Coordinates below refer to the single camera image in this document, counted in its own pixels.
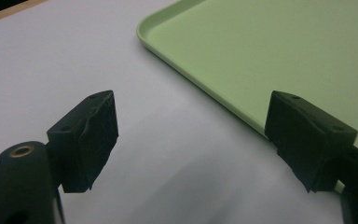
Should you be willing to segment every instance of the bolt hole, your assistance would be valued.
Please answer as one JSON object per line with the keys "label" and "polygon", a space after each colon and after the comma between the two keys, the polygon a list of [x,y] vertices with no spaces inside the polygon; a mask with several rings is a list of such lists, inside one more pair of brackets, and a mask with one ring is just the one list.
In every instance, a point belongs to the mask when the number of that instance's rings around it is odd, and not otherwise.
{"label": "bolt hole", "polygon": [[11,151],[10,157],[12,157],[12,158],[23,157],[28,154],[31,154],[33,151],[34,151],[33,147],[28,147],[28,146],[18,147],[16,149],[14,149],[13,151]]}
{"label": "bolt hole", "polygon": [[344,131],[344,129],[342,127],[339,127],[339,126],[334,126],[333,128],[335,130],[337,130],[337,131]]}
{"label": "bolt hole", "polygon": [[66,131],[69,131],[69,130],[71,130],[71,126],[63,126],[61,128],[61,131],[63,131],[63,132],[66,132]]}
{"label": "bolt hole", "polygon": [[25,223],[26,221],[28,221],[29,218],[30,218],[30,215],[27,211],[19,211],[19,212],[16,212],[15,214],[11,215],[7,219],[5,224],[22,224],[22,223]]}

